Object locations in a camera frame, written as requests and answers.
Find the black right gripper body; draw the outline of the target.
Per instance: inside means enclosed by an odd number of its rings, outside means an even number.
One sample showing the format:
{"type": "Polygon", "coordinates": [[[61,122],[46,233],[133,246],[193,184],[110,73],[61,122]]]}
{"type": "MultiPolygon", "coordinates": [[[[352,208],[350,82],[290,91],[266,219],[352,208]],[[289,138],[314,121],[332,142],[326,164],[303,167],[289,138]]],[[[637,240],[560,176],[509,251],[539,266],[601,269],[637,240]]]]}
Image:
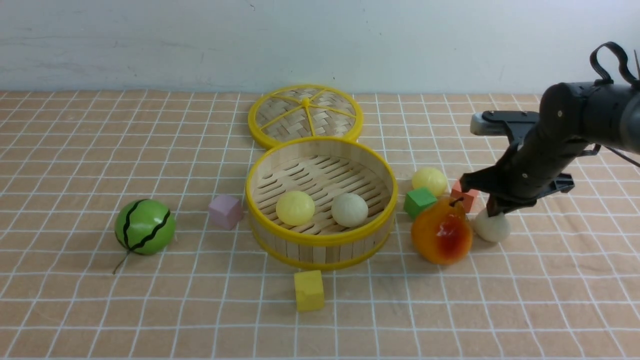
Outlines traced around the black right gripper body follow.
{"type": "Polygon", "coordinates": [[[578,137],[551,139],[532,129],[524,139],[511,143],[496,164],[462,174],[461,189],[499,196],[506,200],[505,211],[535,207],[539,199],[574,189],[574,178],[564,170],[589,145],[578,137]]]}

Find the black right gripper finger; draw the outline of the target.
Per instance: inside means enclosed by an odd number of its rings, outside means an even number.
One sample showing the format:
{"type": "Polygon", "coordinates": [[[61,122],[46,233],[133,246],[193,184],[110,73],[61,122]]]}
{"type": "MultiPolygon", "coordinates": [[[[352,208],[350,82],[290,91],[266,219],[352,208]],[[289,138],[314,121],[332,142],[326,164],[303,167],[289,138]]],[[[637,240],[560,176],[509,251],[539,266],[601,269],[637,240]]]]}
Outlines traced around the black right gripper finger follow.
{"type": "Polygon", "coordinates": [[[505,213],[506,200],[500,196],[489,196],[486,204],[486,212],[489,218],[505,213]]]}

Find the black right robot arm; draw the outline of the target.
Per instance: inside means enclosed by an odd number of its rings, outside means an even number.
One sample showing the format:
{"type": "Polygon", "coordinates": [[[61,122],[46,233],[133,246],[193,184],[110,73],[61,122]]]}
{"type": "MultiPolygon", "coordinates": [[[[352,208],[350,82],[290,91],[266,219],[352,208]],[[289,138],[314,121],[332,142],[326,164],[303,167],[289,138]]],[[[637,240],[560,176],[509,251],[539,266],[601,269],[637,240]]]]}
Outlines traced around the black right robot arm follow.
{"type": "Polygon", "coordinates": [[[506,136],[496,164],[459,179],[463,192],[489,194],[490,217],[534,207],[538,199],[568,193],[575,184],[565,169],[576,158],[640,151],[640,94],[621,84],[554,84],[538,111],[483,111],[471,118],[477,136],[506,136]]]}

